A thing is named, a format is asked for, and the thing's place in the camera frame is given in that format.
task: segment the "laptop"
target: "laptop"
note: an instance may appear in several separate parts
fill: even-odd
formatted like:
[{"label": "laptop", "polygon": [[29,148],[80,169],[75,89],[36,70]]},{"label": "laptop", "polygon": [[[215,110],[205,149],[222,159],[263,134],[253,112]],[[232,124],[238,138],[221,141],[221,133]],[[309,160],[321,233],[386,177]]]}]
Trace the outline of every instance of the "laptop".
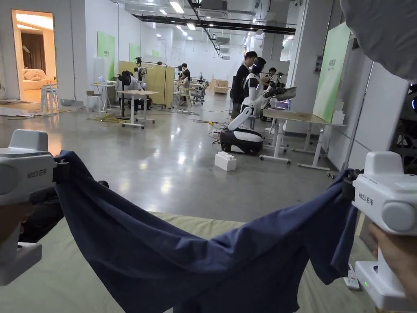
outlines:
[{"label": "laptop", "polygon": [[103,85],[107,85],[106,80],[103,78],[103,76],[99,76],[98,80],[100,81],[100,83],[102,83]]}]

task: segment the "air vent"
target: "air vent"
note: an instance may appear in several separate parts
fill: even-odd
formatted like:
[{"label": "air vent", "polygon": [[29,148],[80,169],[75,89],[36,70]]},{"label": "air vent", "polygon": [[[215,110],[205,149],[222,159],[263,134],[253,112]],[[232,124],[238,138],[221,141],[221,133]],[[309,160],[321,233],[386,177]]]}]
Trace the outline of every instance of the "air vent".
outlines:
[{"label": "air vent", "polygon": [[201,8],[207,9],[207,10],[226,11],[227,1],[224,1],[224,0],[202,1]]},{"label": "air vent", "polygon": [[209,16],[211,18],[227,18],[227,11],[199,9],[198,14],[200,16]]},{"label": "air vent", "polygon": [[216,43],[218,45],[228,45],[228,44],[230,44],[230,38],[228,38],[228,37],[216,37]]}]

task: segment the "human hand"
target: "human hand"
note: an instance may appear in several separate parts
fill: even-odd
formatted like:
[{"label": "human hand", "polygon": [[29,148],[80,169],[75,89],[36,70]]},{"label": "human hand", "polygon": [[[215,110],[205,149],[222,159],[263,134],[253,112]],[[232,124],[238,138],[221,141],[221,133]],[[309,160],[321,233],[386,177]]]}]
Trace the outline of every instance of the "human hand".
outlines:
[{"label": "human hand", "polygon": [[23,202],[0,207],[0,245],[13,233],[16,227],[33,213],[32,204]]},{"label": "human hand", "polygon": [[374,223],[369,226],[369,232],[407,296],[417,303],[417,236],[388,234]]}]

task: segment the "curtain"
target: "curtain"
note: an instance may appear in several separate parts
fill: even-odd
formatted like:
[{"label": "curtain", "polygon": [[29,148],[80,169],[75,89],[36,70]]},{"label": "curtain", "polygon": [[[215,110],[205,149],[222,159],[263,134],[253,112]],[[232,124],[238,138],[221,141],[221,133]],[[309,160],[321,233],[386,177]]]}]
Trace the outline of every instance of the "curtain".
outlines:
[{"label": "curtain", "polygon": [[23,63],[27,68],[36,68],[46,73],[45,64],[45,47],[43,45],[43,35],[21,33],[22,45],[24,45],[30,53],[23,50]]}]

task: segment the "blue cloth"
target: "blue cloth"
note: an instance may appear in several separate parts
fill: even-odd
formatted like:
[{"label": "blue cloth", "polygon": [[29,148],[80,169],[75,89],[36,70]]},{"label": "blue cloth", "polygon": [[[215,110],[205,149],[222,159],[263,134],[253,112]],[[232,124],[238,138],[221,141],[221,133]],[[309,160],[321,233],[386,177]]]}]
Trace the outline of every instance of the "blue cloth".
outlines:
[{"label": "blue cloth", "polygon": [[309,259],[325,284],[347,275],[357,210],[341,178],[310,202],[205,240],[94,181],[74,152],[61,156],[70,177],[56,190],[70,230],[126,313],[291,313]]}]

